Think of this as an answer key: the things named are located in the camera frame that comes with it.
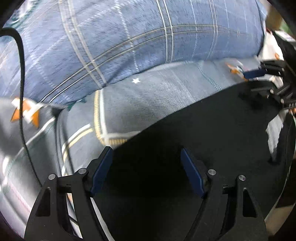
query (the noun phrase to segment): gray cloth piece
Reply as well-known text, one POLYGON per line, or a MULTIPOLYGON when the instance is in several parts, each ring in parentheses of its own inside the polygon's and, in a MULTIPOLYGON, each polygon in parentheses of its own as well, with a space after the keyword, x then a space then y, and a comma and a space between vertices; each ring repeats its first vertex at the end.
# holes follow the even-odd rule
MULTIPOLYGON (((23 38, 25 97, 65 104, 154 66, 255 56, 266 10, 256 0, 33 0, 6 26, 23 38)), ((18 50, 0 38, 0 96, 17 96, 18 50)))
MULTIPOLYGON (((239 61, 248 69, 259 64, 257 58, 239 61)), ((58 112, 56 108, 43 107, 39 129, 24 122, 26 141, 41 183, 51 173, 65 176, 87 167, 106 145, 116 148, 167 115, 242 82, 230 73, 226 62, 237 60, 161 65, 96 91, 62 110, 58 117, 53 115, 58 112)), ((0 107, 0 128, 6 137, 0 142, 0 211, 23 237, 39 189, 22 150, 18 122, 10 122, 15 107, 7 99, 0 100, 0 107)), ((265 127, 270 149, 276 146, 282 127, 281 119, 276 118, 265 127)), ((69 199, 69 214, 75 218, 71 196, 69 199)))

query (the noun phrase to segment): cable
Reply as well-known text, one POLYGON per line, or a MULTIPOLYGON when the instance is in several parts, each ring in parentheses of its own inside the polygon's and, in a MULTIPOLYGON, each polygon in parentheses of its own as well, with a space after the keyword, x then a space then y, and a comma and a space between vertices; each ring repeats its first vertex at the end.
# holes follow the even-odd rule
POLYGON ((40 183, 40 180, 38 179, 30 154, 29 154, 29 150, 28 147, 26 145, 26 141, 25 141, 25 137, 24 137, 24 130, 23 130, 23 125, 22 125, 22 103, 23 103, 23 99, 24 99, 24 86, 25 86, 25 53, 24 53, 24 45, 22 43, 22 38, 20 36, 20 34, 13 28, 3 28, 0 30, 0 37, 2 36, 10 36, 13 37, 16 41, 17 44, 17 48, 19 51, 19 56, 20 56, 20 136, 22 139, 22 145, 24 147, 24 151, 25 154, 28 158, 28 163, 29 163, 29 167, 31 170, 31 173, 33 174, 33 177, 38 185, 38 187, 42 188, 42 185, 40 183))

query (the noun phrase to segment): silver screw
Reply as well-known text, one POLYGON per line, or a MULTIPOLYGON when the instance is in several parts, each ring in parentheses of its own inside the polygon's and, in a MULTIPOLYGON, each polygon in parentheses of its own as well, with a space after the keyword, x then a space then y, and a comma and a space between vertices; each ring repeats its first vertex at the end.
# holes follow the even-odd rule
POLYGON ((79 173, 79 174, 84 174, 84 173, 86 173, 86 169, 85 169, 85 168, 80 168, 80 169, 78 170, 78 173, 79 173))
POLYGON ((55 178, 55 174, 50 174, 49 176, 48 176, 48 179, 49 180, 53 180, 55 178))
POLYGON ((245 181, 245 180, 246 180, 246 177, 245 177, 244 175, 239 175, 239 179, 240 179, 241 181, 245 181))
POLYGON ((216 174, 216 171, 214 169, 209 169, 207 171, 210 175, 215 175, 216 174))

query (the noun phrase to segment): star print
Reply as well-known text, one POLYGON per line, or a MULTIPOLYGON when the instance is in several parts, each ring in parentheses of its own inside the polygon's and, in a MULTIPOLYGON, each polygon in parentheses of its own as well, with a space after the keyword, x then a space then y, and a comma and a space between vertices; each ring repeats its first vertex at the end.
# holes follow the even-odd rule
POLYGON ((139 78, 133 79, 133 81, 132 81, 132 83, 135 83, 135 84, 137 84, 139 82, 141 83, 141 81, 139 80, 139 78))

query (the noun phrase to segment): blue cloth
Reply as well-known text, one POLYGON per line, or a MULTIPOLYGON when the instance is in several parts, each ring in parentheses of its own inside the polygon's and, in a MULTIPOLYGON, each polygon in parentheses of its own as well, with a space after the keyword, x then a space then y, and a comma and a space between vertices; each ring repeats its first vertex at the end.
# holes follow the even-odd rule
MULTIPOLYGON (((32 2, 17 28, 25 48, 25 96, 38 102, 76 101, 164 63, 251 57, 264 36, 266 13, 256 0, 32 2)), ((0 96, 14 97, 17 47, 10 38, 0 41, 0 96)))

